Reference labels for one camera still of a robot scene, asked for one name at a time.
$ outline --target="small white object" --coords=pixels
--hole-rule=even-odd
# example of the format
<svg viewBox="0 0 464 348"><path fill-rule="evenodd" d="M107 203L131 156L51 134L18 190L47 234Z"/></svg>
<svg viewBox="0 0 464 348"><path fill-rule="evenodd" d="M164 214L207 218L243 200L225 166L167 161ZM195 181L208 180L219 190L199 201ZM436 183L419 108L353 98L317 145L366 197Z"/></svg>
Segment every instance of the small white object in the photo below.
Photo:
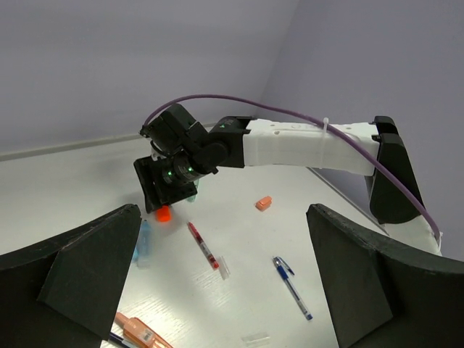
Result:
<svg viewBox="0 0 464 348"><path fill-rule="evenodd" d="M324 166L324 146L326 145L326 134L327 134L327 125L328 125L328 117L324 117L322 120L324 122L324 127L322 129L322 139L320 140L320 161L319 161L319 169L323 169Z"/></svg>
<svg viewBox="0 0 464 348"><path fill-rule="evenodd" d="M224 256L221 256L217 259L217 263L219 264L219 273L220 276L223 277L223 280L228 279L231 275L229 267L227 267L227 263L225 263Z"/></svg>
<svg viewBox="0 0 464 348"><path fill-rule="evenodd" d="M242 337L241 340L248 348L267 346L270 343L270 336L267 332L260 332L254 335Z"/></svg>
<svg viewBox="0 0 464 348"><path fill-rule="evenodd" d="M440 251L440 253L442 252L442 239L443 239L443 232L440 231L440 237L438 240L438 250Z"/></svg>

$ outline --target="red pen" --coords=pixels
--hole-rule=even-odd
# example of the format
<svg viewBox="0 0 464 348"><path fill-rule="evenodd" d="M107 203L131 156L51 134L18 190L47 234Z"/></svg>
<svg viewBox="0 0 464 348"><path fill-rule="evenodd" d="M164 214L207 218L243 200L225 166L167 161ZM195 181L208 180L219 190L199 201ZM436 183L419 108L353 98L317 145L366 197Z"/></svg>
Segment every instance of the red pen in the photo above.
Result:
<svg viewBox="0 0 464 348"><path fill-rule="evenodd" d="M206 246L206 243L204 242L202 236L200 236L200 233L195 228L193 223L187 223L187 225L188 225L188 229L190 230L192 236L195 238L200 249L203 251L204 256L208 259L208 262L210 263L211 267L217 270L219 268L218 261L216 261L215 257L212 256L212 253Z"/></svg>

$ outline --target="white tabletop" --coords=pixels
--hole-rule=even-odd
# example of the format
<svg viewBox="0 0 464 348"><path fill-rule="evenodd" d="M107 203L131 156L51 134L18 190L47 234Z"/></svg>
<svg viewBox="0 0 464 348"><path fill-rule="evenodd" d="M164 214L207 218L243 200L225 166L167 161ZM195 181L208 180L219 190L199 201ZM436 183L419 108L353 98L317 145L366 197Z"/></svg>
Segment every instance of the white tabletop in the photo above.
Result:
<svg viewBox="0 0 464 348"><path fill-rule="evenodd" d="M0 254L87 223L144 197L133 161L143 139L0 162ZM273 198L260 212L254 203ZM175 348L239 348L266 332L269 348L337 347L305 213L323 203L379 231L330 186L303 167L220 168L200 181L194 203L174 204L156 223L151 267L131 265L120 311L137 316ZM231 277L212 268L186 227L191 220ZM274 268L282 256L314 319L307 322ZM103 347L110 347L104 342Z"/></svg>

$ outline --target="orange block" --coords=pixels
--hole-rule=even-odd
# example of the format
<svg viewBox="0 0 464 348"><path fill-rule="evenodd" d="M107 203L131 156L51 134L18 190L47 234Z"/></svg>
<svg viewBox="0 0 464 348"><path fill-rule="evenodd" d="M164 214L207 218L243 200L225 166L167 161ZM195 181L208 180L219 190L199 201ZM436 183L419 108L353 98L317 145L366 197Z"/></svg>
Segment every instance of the orange block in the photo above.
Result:
<svg viewBox="0 0 464 348"><path fill-rule="evenodd" d="M171 211L169 209L169 206L163 205L161 208L159 208L155 212L156 218L158 221L161 223L166 223L168 221L171 221Z"/></svg>
<svg viewBox="0 0 464 348"><path fill-rule="evenodd" d="M267 208L270 207L272 202L273 202L273 199L270 196L266 196L260 199L258 202L256 202L256 208L264 212Z"/></svg>

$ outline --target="lavender wall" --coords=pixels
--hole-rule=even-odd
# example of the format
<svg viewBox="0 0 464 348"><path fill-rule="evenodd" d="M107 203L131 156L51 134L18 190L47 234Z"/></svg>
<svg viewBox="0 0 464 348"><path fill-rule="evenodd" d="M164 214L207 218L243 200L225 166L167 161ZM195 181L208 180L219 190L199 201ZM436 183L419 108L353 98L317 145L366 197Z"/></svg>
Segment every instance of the lavender wall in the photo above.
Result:
<svg viewBox="0 0 464 348"><path fill-rule="evenodd" d="M136 133L192 93L259 99L298 0L3 0L0 153ZM212 122L254 109L195 101Z"/></svg>
<svg viewBox="0 0 464 348"><path fill-rule="evenodd" d="M302 0L262 100L333 123L393 117L443 253L464 260L464 1ZM367 208L362 178L323 174Z"/></svg>

